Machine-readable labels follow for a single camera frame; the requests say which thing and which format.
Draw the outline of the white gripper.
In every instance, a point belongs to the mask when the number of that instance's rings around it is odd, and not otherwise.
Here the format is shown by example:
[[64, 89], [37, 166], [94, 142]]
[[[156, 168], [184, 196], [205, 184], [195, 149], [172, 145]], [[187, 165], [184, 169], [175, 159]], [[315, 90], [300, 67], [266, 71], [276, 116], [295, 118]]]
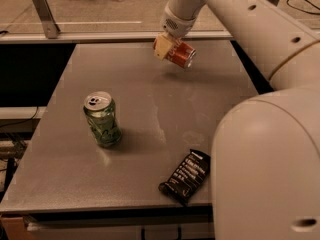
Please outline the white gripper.
[[154, 55], [163, 60], [179, 44], [180, 40], [192, 29], [197, 19], [197, 11], [191, 9], [173, 10], [166, 5], [160, 25], [165, 32], [159, 33], [154, 40]]

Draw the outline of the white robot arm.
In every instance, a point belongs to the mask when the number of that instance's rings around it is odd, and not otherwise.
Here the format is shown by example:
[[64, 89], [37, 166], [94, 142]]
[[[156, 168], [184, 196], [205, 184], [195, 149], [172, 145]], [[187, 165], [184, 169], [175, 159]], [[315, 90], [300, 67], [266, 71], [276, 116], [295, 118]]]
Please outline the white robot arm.
[[208, 6], [271, 85], [231, 109], [211, 151], [216, 240], [320, 240], [318, 35], [266, 0], [169, 0], [164, 58]]

